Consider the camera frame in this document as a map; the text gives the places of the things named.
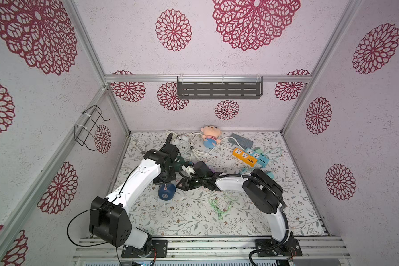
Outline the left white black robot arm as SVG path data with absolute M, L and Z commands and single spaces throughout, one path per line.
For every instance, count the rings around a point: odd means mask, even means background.
M 90 214 L 89 232 L 116 248 L 131 247 L 144 255 L 149 254 L 153 247 L 152 236 L 132 226 L 129 212 L 150 183 L 165 189 L 164 199 L 169 200 L 174 195 L 174 164 L 179 153 L 175 145 L 168 143 L 159 150 L 146 152 L 140 165 L 120 187 L 106 197 L 98 196 L 92 201 L 90 209 L 86 210 Z

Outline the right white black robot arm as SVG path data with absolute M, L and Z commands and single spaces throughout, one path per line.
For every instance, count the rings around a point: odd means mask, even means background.
M 176 188 L 189 191 L 199 187 L 211 191 L 240 191 L 245 192 L 254 206 L 263 213 L 271 230 L 270 238 L 262 244 L 256 242 L 256 249 L 248 255 L 251 265 L 256 266 L 253 256 L 259 257 L 294 257 L 302 256 L 299 241 L 294 237 L 289 227 L 285 213 L 286 204 L 283 199 L 283 189 L 261 169 L 254 169 L 246 175 L 224 174 L 213 172 L 204 162 L 193 166 L 194 173 L 183 174 Z

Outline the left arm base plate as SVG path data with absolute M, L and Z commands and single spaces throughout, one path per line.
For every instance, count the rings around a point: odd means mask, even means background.
M 127 259 L 140 258 L 166 258 L 168 250 L 168 240 L 152 239 L 147 242 L 144 248 L 136 249 L 131 246 L 124 246 L 121 257 Z

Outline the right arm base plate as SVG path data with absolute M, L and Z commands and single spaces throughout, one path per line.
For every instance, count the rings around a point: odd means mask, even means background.
M 256 239 L 256 248 L 259 250 L 259 257 L 301 257 L 303 255 L 299 241 L 296 238 L 289 238 L 285 244 L 273 249 L 266 248 L 275 246 L 277 243 L 274 239 Z

